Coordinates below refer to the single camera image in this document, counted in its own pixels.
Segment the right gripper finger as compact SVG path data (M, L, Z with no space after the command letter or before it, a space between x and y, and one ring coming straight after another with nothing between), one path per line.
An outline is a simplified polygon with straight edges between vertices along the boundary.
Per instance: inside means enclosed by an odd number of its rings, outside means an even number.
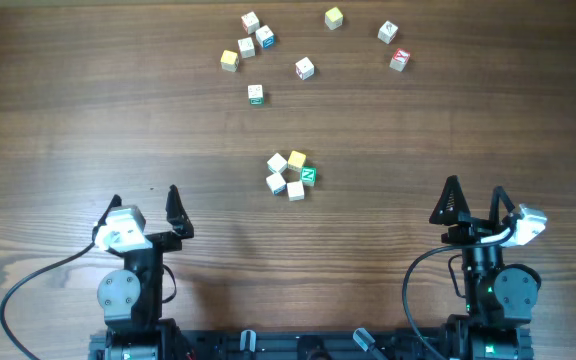
M515 209L513 202L510 200L508 194L502 186L497 186L493 189L491 205L489 210L489 220L495 223L500 222L500 206L503 206L507 214L510 214Z
M471 220L471 213L456 175L446 179L440 198L429 217L434 225L452 226L466 224Z

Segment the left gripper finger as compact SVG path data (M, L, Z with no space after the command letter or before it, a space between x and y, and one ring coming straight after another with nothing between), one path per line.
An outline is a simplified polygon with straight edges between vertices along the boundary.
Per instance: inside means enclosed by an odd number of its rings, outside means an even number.
M180 193L176 185L169 187L166 202L167 222L173 231L181 238L193 238L194 226L191 223L181 201Z
M111 199L107 209L105 210L105 212L102 214L102 216L98 219L98 221L95 223L93 229L92 229L92 239L95 240L96 236L98 234L99 229L102 226L106 225L106 218L109 214L109 212L111 211L112 208L114 207L119 207L122 205L122 199L119 195L115 194L113 196L113 198Z

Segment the white block moved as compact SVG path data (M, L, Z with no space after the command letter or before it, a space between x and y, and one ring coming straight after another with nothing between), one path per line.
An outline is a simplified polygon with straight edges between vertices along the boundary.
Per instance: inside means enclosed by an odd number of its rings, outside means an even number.
M279 153L275 153L268 161L267 167L272 173L283 173L288 167L287 160Z

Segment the plain white picture block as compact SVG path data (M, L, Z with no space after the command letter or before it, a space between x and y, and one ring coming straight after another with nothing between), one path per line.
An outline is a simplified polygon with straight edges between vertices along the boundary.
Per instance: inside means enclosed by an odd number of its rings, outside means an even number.
M296 181L288 183L287 193L290 201L303 200L305 197L303 182Z

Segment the yellow top wooden block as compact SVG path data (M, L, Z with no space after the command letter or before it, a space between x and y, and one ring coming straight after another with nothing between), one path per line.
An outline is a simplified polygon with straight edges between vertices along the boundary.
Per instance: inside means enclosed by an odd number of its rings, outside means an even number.
M293 150L288 159L288 168L300 172L304 167L307 156L304 153Z

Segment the green N letter block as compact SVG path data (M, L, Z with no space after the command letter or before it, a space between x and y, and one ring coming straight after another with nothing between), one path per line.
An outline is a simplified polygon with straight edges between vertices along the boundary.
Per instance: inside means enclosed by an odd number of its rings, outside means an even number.
M313 187L316 183L317 169L314 167L304 166L300 172L300 180L304 186Z

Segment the white block red edge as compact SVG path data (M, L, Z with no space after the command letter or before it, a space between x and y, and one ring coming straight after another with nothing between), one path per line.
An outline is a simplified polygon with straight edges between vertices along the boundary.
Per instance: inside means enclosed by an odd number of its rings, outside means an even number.
M243 59L256 55L255 45L251 37L239 39L238 48Z

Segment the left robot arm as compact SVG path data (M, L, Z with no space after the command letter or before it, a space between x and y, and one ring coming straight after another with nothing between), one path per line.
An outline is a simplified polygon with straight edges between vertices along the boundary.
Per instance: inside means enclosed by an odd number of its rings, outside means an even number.
M169 187L166 221L171 229L146 235L146 220L135 205L124 206L114 196L93 228L94 244L123 260L123 267L107 274L97 289L107 330L90 338L90 359L187 360L196 357L176 321L162 317L162 305L174 299L163 295L163 277L172 270L163 255L180 251L194 236L179 190Z

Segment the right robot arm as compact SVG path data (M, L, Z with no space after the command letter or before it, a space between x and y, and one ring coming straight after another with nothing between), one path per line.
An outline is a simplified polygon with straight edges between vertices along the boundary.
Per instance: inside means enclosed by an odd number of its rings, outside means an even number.
M465 315L440 327L436 350L445 359L534 357L527 325L542 280L532 268L507 265L503 250L523 246L542 233L547 217L524 204L514 206L502 187L493 190L486 219L471 215L458 177L447 178L429 222L448 232L441 240L461 251Z

